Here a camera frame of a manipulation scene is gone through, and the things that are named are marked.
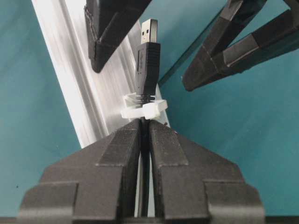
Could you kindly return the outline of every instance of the black 3d printed part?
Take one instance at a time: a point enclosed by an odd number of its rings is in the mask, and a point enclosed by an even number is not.
[[[192,91],[226,76],[241,73],[299,48],[298,0],[285,0],[290,10],[228,47],[265,2],[266,0],[227,2],[183,75],[186,90]]]
[[[87,0],[88,56],[100,72],[151,0]]]

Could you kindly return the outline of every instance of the usb plug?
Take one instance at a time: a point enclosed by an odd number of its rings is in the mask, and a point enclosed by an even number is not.
[[[141,104],[149,103],[156,94],[159,78],[160,44],[157,43],[158,21],[149,19],[142,23],[141,45],[136,63],[136,93]]]

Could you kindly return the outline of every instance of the metal usb connector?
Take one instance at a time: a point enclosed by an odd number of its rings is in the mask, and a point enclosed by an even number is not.
[[[146,42],[157,42],[158,20],[149,19],[142,23],[141,44]]]

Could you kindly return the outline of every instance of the usb cable cord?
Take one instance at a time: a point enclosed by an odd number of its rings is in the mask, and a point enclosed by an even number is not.
[[[156,86],[159,78],[160,44],[157,43],[158,21],[149,19],[142,23],[141,44],[137,48],[136,63],[136,94],[139,104],[150,103],[155,99]],[[144,117],[142,123],[141,163],[139,176],[138,216],[146,217],[149,205],[150,185],[150,148],[149,121]]]

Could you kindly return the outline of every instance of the black usb plug housing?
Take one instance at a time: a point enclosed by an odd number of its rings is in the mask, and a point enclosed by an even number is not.
[[[136,93],[141,104],[149,103],[156,94],[159,78],[160,44],[157,43],[157,20],[142,23],[141,45],[138,46],[136,63]]]

